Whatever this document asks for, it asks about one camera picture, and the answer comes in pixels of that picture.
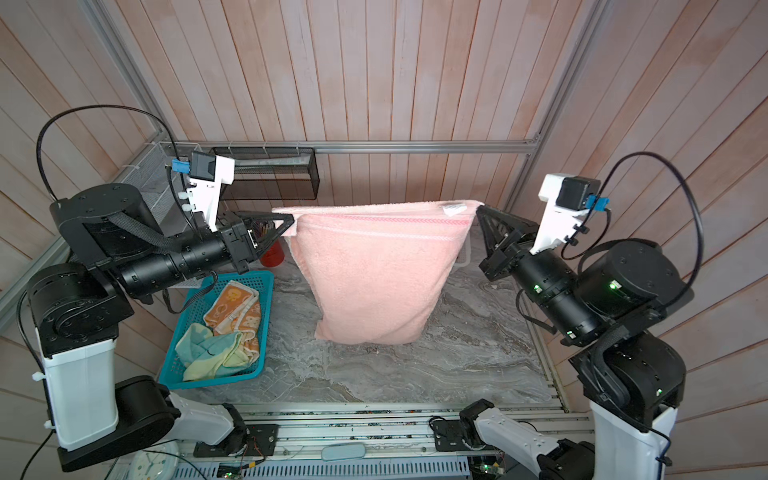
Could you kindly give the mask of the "pink towel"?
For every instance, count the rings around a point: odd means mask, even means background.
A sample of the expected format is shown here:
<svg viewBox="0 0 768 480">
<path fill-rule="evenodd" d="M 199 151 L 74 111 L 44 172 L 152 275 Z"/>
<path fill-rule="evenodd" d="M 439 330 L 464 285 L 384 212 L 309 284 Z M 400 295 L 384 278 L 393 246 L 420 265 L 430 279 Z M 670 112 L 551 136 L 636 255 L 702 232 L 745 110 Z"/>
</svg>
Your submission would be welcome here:
<svg viewBox="0 0 768 480">
<path fill-rule="evenodd" d="M 283 207 L 291 255 L 321 311 L 319 340 L 417 340 L 481 202 Z"/>
</svg>

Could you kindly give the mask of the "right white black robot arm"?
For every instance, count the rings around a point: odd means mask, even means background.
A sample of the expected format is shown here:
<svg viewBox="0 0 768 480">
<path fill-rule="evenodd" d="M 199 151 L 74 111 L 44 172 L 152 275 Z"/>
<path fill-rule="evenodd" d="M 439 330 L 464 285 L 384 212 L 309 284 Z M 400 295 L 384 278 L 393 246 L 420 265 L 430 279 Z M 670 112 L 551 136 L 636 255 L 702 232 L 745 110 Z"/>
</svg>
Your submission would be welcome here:
<svg viewBox="0 0 768 480">
<path fill-rule="evenodd" d="M 593 442 L 546 436 L 481 399 L 459 415 L 462 444 L 496 448 L 541 479 L 660 479 L 686 367 L 650 329 L 690 302 L 692 289 L 650 240 L 589 249 L 577 270 L 533 251 L 538 225 L 497 209 L 476 212 L 490 280 L 514 278 L 544 313 L 542 328 L 579 351 L 570 362 L 594 415 Z"/>
</svg>

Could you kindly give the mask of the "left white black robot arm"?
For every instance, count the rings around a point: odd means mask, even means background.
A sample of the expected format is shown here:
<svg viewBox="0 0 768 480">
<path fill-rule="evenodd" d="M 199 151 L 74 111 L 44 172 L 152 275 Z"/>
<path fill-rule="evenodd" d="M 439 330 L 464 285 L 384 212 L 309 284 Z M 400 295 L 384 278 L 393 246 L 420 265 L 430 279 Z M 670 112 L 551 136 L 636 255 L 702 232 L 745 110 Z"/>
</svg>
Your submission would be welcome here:
<svg viewBox="0 0 768 480">
<path fill-rule="evenodd" d="M 223 265 L 245 273 L 291 227 L 284 213 L 236 214 L 221 230 L 167 237 L 139 190 L 103 184 L 50 211 L 73 259 L 38 271 L 26 287 L 40 348 L 49 417 L 66 472 L 173 440 L 224 456 L 248 447 L 249 429 L 228 403 L 185 400 L 140 375 L 114 378 L 119 325 L 149 302 Z"/>
</svg>

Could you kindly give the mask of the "coloured pencils bunch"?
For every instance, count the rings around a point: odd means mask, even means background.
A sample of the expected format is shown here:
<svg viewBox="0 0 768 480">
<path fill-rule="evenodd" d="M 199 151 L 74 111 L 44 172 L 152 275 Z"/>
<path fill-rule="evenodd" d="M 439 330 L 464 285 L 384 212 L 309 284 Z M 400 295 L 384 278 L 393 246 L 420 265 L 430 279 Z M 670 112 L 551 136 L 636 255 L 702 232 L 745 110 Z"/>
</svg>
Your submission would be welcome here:
<svg viewBox="0 0 768 480">
<path fill-rule="evenodd" d="M 273 221 L 258 221 L 253 226 L 253 231 L 258 238 L 270 235 L 275 230 Z"/>
</svg>

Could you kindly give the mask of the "red pencil cup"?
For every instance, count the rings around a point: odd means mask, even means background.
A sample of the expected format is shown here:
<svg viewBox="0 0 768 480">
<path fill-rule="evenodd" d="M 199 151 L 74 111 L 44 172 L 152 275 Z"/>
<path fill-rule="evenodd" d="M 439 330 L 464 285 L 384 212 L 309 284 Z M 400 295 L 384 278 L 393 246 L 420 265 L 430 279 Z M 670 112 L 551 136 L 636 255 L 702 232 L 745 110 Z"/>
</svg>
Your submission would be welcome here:
<svg viewBox="0 0 768 480">
<path fill-rule="evenodd" d="M 285 260 L 285 253 L 280 241 L 276 241 L 260 258 L 263 267 L 271 269 L 280 266 Z"/>
</svg>

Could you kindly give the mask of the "orange patterned towel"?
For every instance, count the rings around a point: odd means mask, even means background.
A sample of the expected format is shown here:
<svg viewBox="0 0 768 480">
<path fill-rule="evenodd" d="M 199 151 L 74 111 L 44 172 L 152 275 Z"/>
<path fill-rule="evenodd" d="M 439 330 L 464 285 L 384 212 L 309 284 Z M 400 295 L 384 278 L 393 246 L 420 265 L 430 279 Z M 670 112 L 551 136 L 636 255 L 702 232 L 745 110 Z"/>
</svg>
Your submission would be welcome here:
<svg viewBox="0 0 768 480">
<path fill-rule="evenodd" d="M 259 359 L 262 312 L 257 290 L 238 281 L 228 282 L 203 319 L 216 335 L 239 334 L 239 347 L 248 360 Z"/>
</svg>

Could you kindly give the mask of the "pale green towel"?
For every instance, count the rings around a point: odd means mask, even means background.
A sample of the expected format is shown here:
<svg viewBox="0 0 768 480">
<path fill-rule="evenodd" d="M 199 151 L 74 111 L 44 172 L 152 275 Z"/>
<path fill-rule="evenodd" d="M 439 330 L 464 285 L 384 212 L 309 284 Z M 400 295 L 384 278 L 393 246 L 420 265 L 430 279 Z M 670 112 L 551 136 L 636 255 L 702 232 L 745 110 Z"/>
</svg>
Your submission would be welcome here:
<svg viewBox="0 0 768 480">
<path fill-rule="evenodd" d="M 228 377 L 249 368 L 260 358 L 259 343 L 252 348 L 243 332 L 215 334 L 210 328 L 193 323 L 175 346 L 184 366 L 185 382 Z"/>
</svg>

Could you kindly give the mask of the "teal plastic basket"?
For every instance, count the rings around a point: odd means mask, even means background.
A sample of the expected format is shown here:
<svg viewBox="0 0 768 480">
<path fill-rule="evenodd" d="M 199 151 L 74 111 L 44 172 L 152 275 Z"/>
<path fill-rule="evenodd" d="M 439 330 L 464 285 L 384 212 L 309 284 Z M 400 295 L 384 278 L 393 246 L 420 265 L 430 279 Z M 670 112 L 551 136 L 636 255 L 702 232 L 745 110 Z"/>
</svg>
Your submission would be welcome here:
<svg viewBox="0 0 768 480">
<path fill-rule="evenodd" d="M 223 288 L 230 281 L 238 281 L 257 290 L 260 294 L 262 312 L 262 321 L 258 332 L 260 340 L 260 358 L 249 368 L 228 377 L 185 382 L 182 379 L 184 366 L 176 355 L 175 346 L 191 324 L 199 323 L 207 326 L 203 316 L 211 308 Z M 211 284 L 209 281 L 205 282 L 204 287 L 200 290 L 202 295 L 199 298 L 195 298 L 193 295 L 189 296 L 191 305 L 189 308 L 185 309 L 178 320 L 172 345 L 166 355 L 159 381 L 170 389 L 190 389 L 231 384 L 256 378 L 262 372 L 265 364 L 273 283 L 273 274 L 266 271 L 250 272 L 245 275 L 226 274 L 221 276 L 215 284 Z"/>
</svg>

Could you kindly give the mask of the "white analog clock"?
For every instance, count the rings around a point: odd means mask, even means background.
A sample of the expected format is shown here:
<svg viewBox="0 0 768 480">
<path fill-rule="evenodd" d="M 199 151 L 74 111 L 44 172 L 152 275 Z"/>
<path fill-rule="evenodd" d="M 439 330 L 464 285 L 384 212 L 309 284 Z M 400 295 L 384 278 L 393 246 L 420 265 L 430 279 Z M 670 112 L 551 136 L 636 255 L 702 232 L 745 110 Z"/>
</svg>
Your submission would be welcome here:
<svg viewBox="0 0 768 480">
<path fill-rule="evenodd" d="M 175 476 L 179 464 L 179 444 L 164 443 L 148 451 L 137 452 L 129 467 L 128 480 L 168 480 Z"/>
</svg>

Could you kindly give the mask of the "black mesh wall basket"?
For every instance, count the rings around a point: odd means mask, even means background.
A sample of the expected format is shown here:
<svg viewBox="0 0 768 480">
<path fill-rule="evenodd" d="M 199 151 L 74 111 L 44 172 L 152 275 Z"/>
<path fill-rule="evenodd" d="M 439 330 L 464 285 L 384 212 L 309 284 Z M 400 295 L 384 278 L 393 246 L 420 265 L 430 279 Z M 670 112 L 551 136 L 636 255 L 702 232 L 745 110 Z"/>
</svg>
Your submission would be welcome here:
<svg viewBox="0 0 768 480">
<path fill-rule="evenodd" d="M 225 200 L 312 201 L 320 186 L 315 151 L 305 147 L 219 146 L 210 153 L 235 161 Z"/>
</svg>

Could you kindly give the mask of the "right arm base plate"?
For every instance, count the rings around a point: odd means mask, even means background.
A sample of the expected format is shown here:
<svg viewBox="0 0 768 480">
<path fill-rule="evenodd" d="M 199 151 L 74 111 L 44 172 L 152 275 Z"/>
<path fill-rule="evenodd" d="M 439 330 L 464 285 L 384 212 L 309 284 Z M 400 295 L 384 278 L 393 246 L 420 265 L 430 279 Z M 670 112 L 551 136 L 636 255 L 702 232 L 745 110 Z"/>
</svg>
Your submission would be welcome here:
<svg viewBox="0 0 768 480">
<path fill-rule="evenodd" d="M 439 452 L 480 451 L 485 448 L 474 427 L 465 420 L 433 416 L 428 420 L 428 426 Z"/>
</svg>

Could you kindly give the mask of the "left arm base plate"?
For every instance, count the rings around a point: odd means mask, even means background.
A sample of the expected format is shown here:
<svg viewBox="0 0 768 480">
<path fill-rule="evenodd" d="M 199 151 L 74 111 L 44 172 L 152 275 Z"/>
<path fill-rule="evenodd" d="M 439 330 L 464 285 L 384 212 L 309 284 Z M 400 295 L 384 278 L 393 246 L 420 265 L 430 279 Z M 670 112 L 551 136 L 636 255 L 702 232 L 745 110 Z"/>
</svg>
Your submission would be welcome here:
<svg viewBox="0 0 768 480">
<path fill-rule="evenodd" d="M 268 457 L 274 454 L 278 439 L 277 424 L 236 426 L 219 444 L 198 442 L 193 456 L 196 458 L 233 457 L 245 454 Z"/>
</svg>

